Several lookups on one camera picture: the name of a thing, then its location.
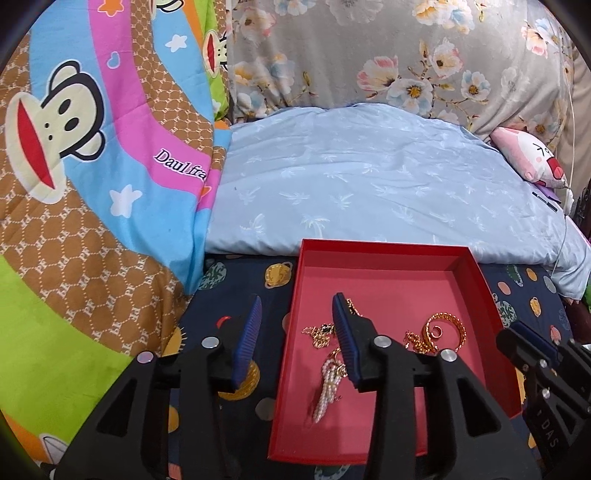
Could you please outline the pearl cluster earring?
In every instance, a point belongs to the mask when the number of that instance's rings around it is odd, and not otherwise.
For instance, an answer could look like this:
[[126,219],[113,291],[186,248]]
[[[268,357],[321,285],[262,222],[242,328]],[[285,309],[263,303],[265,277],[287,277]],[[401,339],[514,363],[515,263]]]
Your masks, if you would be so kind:
[[335,403],[338,398],[339,384],[348,376],[346,364],[342,361],[341,349],[336,348],[329,354],[324,364],[322,364],[321,374],[321,393],[318,396],[318,402],[312,414],[312,422],[315,424],[321,422],[329,406]]

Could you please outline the gold ornate earring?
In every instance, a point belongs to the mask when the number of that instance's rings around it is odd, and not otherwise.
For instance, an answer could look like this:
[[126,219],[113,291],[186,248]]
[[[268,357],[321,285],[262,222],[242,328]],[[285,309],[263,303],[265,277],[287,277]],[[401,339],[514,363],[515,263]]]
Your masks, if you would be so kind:
[[351,298],[346,298],[346,306],[348,307],[349,315],[353,317],[362,317],[362,314],[358,309],[356,309],[356,306]]

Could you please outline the gold hoop earring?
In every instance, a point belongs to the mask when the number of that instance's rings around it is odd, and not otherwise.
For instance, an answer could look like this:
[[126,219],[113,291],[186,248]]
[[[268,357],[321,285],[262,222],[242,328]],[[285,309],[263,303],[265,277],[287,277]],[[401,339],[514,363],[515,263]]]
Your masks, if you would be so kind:
[[335,333],[335,326],[332,323],[325,323],[318,326],[308,326],[301,330],[301,333],[307,335],[311,339],[311,343],[315,349],[324,349],[332,342],[332,336]]

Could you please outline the gold twisted bangle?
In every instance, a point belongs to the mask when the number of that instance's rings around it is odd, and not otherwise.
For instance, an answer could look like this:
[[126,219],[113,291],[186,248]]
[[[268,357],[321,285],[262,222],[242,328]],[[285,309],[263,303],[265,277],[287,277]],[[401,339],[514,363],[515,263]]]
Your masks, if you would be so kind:
[[452,347],[455,353],[458,353],[466,344],[467,329],[460,318],[447,312],[438,312],[431,315],[422,329],[423,340],[428,353],[438,353],[440,350],[439,342],[446,333],[455,331],[457,344]]

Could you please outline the navy planet print sheet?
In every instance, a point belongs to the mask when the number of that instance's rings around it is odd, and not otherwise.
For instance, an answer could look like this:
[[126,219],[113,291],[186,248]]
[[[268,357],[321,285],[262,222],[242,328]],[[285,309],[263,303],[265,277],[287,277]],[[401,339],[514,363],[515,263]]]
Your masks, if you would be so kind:
[[[296,466],[270,461],[271,417],[274,412],[287,314],[294,294],[294,281],[266,288],[264,273],[276,257],[242,256],[225,259],[211,256],[207,270],[176,333],[165,351],[190,349],[213,333],[225,317],[242,313],[252,295],[259,295],[263,321],[253,360],[257,370],[252,385],[221,401],[221,424],[231,458],[238,462],[243,479],[360,479],[361,466]],[[481,271],[498,302],[504,324],[520,320],[547,339],[567,340],[578,335],[575,322],[577,303],[570,304],[552,285],[543,281],[548,272],[541,266],[484,264]]]

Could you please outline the pink cartoon plush cushion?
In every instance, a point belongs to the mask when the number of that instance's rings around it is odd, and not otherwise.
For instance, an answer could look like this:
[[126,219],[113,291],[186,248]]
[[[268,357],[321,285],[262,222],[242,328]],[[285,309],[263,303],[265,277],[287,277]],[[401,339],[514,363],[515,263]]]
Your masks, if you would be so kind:
[[490,135],[508,163],[527,182],[550,189],[568,187],[565,171],[552,151],[537,137],[505,127]]

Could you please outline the light blue pillow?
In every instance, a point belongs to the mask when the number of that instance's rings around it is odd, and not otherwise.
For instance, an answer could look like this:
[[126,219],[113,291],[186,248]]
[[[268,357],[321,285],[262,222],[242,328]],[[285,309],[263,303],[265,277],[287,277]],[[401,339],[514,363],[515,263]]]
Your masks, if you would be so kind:
[[590,277],[588,241],[499,151],[381,104],[232,128],[206,251],[294,255],[306,238],[466,246],[484,264],[544,267],[571,299]]

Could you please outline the grey floral blanket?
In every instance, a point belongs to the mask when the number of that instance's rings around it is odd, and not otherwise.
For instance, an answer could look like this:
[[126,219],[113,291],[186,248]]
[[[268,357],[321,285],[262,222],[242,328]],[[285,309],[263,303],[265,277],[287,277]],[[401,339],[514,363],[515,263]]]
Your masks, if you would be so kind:
[[228,31],[236,122],[379,102],[553,144],[571,117],[574,46],[538,1],[235,1]]

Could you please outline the colourful monkey cartoon quilt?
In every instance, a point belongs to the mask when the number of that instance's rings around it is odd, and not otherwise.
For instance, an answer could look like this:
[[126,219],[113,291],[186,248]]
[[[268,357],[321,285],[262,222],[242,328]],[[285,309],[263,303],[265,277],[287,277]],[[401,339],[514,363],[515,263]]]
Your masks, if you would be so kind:
[[221,1],[1,5],[1,413],[52,469],[204,269],[229,131]]

